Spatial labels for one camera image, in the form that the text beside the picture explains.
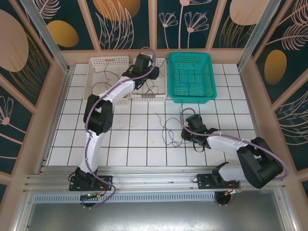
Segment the metal base plate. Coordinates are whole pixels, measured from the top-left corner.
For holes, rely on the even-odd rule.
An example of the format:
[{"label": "metal base plate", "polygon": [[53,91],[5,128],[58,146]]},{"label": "metal base plate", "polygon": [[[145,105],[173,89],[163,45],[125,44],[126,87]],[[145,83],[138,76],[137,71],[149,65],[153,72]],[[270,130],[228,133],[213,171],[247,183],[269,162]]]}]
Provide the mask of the metal base plate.
[{"label": "metal base plate", "polygon": [[[99,178],[103,179],[106,182],[112,183],[112,176],[98,176]],[[111,187],[105,183],[102,183],[103,187],[106,189],[106,191],[111,191]],[[100,192],[101,184],[95,184],[93,188],[91,188],[87,184],[82,184],[79,182],[78,178],[76,176],[71,177],[71,183],[69,185],[69,191],[72,192],[82,192],[82,191],[95,191]]]},{"label": "metal base plate", "polygon": [[[221,184],[218,186],[217,183],[213,180],[212,174],[198,174],[197,182],[199,189],[229,189],[233,188],[233,185],[229,181],[221,181]],[[234,181],[233,184],[239,186],[239,183]]]}]

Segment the white basket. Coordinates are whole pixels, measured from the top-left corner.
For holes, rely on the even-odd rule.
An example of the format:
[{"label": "white basket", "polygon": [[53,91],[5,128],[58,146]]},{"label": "white basket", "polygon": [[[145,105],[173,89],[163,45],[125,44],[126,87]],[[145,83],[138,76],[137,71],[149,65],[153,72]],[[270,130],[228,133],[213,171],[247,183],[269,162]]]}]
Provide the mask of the white basket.
[{"label": "white basket", "polygon": [[[111,86],[118,82],[116,75],[121,78],[122,74],[129,68],[129,56],[101,56],[89,59],[89,67],[87,73],[87,82],[84,92],[84,100],[87,100],[91,94],[99,95],[108,90]],[[119,100],[118,104],[127,104],[128,95]]]},{"label": "white basket", "polygon": [[149,88],[152,86],[154,87],[151,91],[148,91],[148,87],[146,84],[143,85],[139,90],[134,90],[130,93],[132,100],[134,101],[144,101],[144,102],[164,102],[167,96],[167,63],[165,58],[157,58],[156,59],[156,66],[160,67],[160,73],[156,80],[148,79],[146,83],[148,84]]}]

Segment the gold circle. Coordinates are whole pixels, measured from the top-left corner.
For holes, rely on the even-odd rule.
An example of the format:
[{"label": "gold circle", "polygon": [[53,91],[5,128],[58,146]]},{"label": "gold circle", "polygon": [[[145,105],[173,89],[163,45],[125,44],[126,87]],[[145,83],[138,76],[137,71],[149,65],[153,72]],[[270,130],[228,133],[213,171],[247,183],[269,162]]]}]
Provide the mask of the gold circle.
[{"label": "gold circle", "polygon": [[55,20],[48,23],[47,27],[58,45],[74,47],[78,44],[78,34],[67,22]]},{"label": "gold circle", "polygon": [[17,72],[28,60],[27,34],[20,23],[9,13],[0,10],[0,66]]},{"label": "gold circle", "polygon": [[232,0],[230,17],[238,25],[249,26],[259,21],[269,0]]},{"label": "gold circle", "polygon": [[265,80],[271,84],[277,84],[283,77],[287,68],[287,58],[280,50],[273,50],[266,58],[264,66]]},{"label": "gold circle", "polygon": [[120,21],[120,14],[123,14],[118,2],[121,4],[123,10],[124,8],[127,9],[130,17],[134,17],[140,9],[140,0],[93,0],[96,9],[101,15],[112,21]]}]

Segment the white robotic arm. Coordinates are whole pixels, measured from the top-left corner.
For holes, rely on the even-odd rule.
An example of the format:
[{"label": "white robotic arm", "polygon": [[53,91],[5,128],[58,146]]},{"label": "white robotic arm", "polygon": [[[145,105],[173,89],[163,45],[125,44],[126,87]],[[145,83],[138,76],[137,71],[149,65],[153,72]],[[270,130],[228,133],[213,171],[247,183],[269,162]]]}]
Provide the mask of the white robotic arm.
[{"label": "white robotic arm", "polygon": [[[136,64],[131,66],[129,70],[123,74],[119,82],[112,86],[112,91],[109,89],[98,96],[91,95],[88,98],[84,122],[86,122],[90,109],[94,106],[95,102],[97,102],[101,97],[104,97],[96,106],[97,109],[101,108],[101,112],[95,110],[91,113],[87,127],[90,134],[87,133],[87,143],[89,144],[86,147],[87,150],[85,148],[85,151],[87,151],[87,162],[90,170],[86,164],[84,155],[79,167],[75,171],[76,176],[81,181],[90,184],[91,188],[95,184],[96,179],[93,178],[90,173],[97,172],[100,146],[104,134],[112,125],[113,105],[117,104],[117,102],[128,93],[142,86],[148,78],[156,79],[159,75],[159,69],[158,67],[155,67],[156,69],[154,69],[154,71],[152,71],[148,76],[138,80],[136,79],[136,77],[148,73],[149,61],[150,59],[148,56],[142,54],[138,55]],[[214,128],[207,130],[199,115],[190,116],[186,119],[186,122],[188,124],[187,128],[197,134],[211,134],[218,131]],[[217,180],[246,180],[254,187],[262,188],[266,183],[282,172],[282,166],[277,160],[271,158],[260,150],[250,147],[250,145],[246,143],[220,135],[209,137],[192,135],[187,129],[183,129],[181,136],[184,140],[198,143],[200,146],[209,149],[221,150],[238,158],[238,162],[226,162],[219,165],[219,169],[216,169],[216,173],[218,172],[219,176],[217,176],[217,174],[215,176],[216,178],[219,178]],[[250,142],[255,142],[256,144],[270,150],[265,141],[259,137]]]},{"label": "white robotic arm", "polygon": [[[122,99],[124,96],[126,96],[128,93],[132,92],[135,89],[135,82],[133,80],[130,80],[129,77],[122,76],[121,79],[118,82],[123,82],[124,80],[129,79],[129,81],[124,82],[123,84],[120,84],[118,87],[115,88],[116,84],[112,87],[114,90],[110,95],[105,96],[105,101],[110,101],[113,105],[117,104],[120,99]],[[107,91],[103,94],[99,95],[99,98],[106,95]],[[88,145],[88,164],[91,168],[91,170],[94,172],[97,170],[97,164],[98,164],[98,156],[100,153],[100,147],[101,143],[103,141],[103,137],[105,133],[101,133],[99,135],[96,134],[96,132],[89,129],[89,132],[92,135],[91,141]],[[85,155],[83,155],[82,161],[79,165],[79,168],[84,171],[88,172],[88,167],[85,162]]]}]

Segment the white grid mat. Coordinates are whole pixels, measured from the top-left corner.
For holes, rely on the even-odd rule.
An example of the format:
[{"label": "white grid mat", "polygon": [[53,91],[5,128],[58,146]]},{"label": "white grid mat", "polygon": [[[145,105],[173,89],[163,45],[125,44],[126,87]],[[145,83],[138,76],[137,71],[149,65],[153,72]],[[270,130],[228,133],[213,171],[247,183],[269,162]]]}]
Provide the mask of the white grid mat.
[{"label": "white grid mat", "polygon": [[[78,166],[86,143],[82,101],[87,64],[77,64],[63,106],[60,121],[48,157],[49,166]],[[112,130],[101,144],[99,166],[217,166],[233,157],[217,150],[198,153],[192,143],[173,147],[171,138],[159,123],[180,118],[180,107],[191,107],[200,114],[207,128],[246,139],[255,138],[244,90],[235,64],[213,64],[217,98],[206,104],[166,102],[132,102],[116,105]],[[167,129],[174,132],[174,140],[181,141],[181,126],[171,119]]]}]

